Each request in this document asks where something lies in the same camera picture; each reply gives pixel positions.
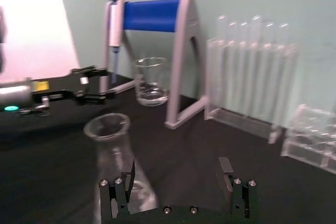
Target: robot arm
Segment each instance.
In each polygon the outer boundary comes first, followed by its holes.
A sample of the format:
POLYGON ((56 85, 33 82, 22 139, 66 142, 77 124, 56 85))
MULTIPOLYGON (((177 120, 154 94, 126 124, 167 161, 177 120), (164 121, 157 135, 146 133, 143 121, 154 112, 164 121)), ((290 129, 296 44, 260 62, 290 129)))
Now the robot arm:
POLYGON ((121 177, 99 183, 102 224, 259 224, 257 184, 233 179, 229 160, 219 158, 218 180, 227 201, 229 213, 224 214, 197 206, 163 206, 145 212, 130 214, 128 203, 135 177, 134 163, 131 171, 121 177), (118 214, 112 218, 111 200, 116 199, 118 214))
POLYGON ((113 98, 114 93, 90 90, 90 78, 101 76, 108 76, 107 70, 91 66, 72 69, 63 77, 0 83, 0 110, 20 114, 44 113, 50 102, 67 99, 75 100, 78 105, 102 104, 105 99, 113 98))

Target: yellow label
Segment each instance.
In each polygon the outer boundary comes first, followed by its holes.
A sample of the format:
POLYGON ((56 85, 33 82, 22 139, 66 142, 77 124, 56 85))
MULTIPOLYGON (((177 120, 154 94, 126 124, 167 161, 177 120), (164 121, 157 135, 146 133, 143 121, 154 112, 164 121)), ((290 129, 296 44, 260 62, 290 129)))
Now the yellow label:
POLYGON ((47 81, 35 81, 35 91, 44 91, 49 89, 49 82, 47 81))

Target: glass beaker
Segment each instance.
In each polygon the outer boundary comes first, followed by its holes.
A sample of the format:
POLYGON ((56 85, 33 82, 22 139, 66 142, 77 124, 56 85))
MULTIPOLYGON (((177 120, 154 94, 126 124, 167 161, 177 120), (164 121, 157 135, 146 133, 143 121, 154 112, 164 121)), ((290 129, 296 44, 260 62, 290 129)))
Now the glass beaker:
MULTIPOLYGON (((99 183, 113 182, 122 172, 130 172, 135 162, 135 179, 128 209, 131 214, 157 207, 157 198, 142 168, 135 160, 128 138, 130 119, 123 114, 99 116, 84 127, 84 132, 96 143, 98 180, 95 185, 93 223, 101 223, 99 183)), ((118 213, 115 199, 111 202, 112 216, 118 213)))
POLYGON ((164 63, 164 58, 157 57, 134 62, 136 99, 141 105, 158 106, 168 100, 168 91, 163 87, 164 63))

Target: black tabletop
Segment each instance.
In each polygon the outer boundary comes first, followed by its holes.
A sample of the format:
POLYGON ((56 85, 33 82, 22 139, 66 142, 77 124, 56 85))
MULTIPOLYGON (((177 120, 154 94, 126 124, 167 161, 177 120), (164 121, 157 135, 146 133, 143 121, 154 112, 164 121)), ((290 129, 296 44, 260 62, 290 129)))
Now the black tabletop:
POLYGON ((129 90, 105 105, 51 104, 47 119, 0 114, 1 223, 90 223, 96 156, 83 133, 97 115, 131 119, 132 149, 161 204, 222 210, 218 157, 258 183, 263 223, 334 223, 336 175, 287 157, 267 141, 198 114, 165 128, 166 106, 137 104, 129 90))

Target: erlenmeyer flask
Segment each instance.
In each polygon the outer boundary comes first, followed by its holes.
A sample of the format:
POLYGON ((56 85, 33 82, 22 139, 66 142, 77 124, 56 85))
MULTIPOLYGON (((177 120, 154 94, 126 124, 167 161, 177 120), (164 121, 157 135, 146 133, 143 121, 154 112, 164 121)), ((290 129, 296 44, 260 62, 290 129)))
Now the erlenmeyer flask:
MULTIPOLYGON (((156 195, 139 163, 134 159, 128 138, 130 120, 126 115, 111 113, 99 116, 84 127, 84 132, 96 143, 98 180, 95 187, 93 223, 101 223, 99 182, 114 181, 122 172, 129 172, 135 162, 135 179, 128 203, 131 214, 157 207, 156 195)), ((112 203, 113 217, 117 216, 116 201, 112 203)))

